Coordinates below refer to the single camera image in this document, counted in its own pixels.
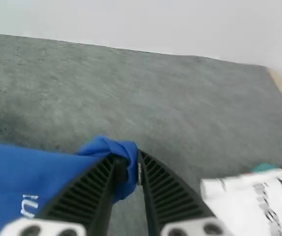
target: printed logo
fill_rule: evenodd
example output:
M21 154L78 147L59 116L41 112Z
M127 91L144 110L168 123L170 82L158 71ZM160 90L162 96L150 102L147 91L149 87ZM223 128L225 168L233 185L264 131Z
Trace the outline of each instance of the printed logo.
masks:
M22 195L23 200L21 201L21 211L20 213L28 218L34 218L34 214L28 212L27 207L32 207L37 209L38 208L38 203L36 202L36 200L38 199L38 196L34 196L34 195Z

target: mounting hole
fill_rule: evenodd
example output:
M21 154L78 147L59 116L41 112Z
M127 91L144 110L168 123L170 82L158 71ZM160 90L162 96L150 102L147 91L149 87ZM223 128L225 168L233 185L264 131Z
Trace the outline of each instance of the mounting hole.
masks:
M187 236L187 234L182 229L171 229L169 236Z
M222 235L223 233L222 228L214 223L206 224L203 229L207 235Z
M37 225L31 225L25 228L20 236L38 236L39 232L41 232L41 228Z
M74 230L68 229L62 231L58 236L77 236L77 232Z

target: blue cloth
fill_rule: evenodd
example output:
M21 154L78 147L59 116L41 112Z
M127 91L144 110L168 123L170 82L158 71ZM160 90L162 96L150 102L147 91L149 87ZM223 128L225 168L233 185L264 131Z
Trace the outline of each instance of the blue cloth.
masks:
M103 136L76 155L0 145L0 230L23 215L33 217L66 183L109 153L128 159L127 182L115 189L113 202L125 199L137 183L137 146Z

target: floor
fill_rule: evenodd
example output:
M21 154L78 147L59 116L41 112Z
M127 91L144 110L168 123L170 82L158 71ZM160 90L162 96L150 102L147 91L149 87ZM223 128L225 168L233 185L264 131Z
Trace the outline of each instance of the floor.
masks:
M199 179L282 165L282 96L264 67L0 35L0 142L73 153L97 134L135 141ZM144 236L142 190L109 236Z

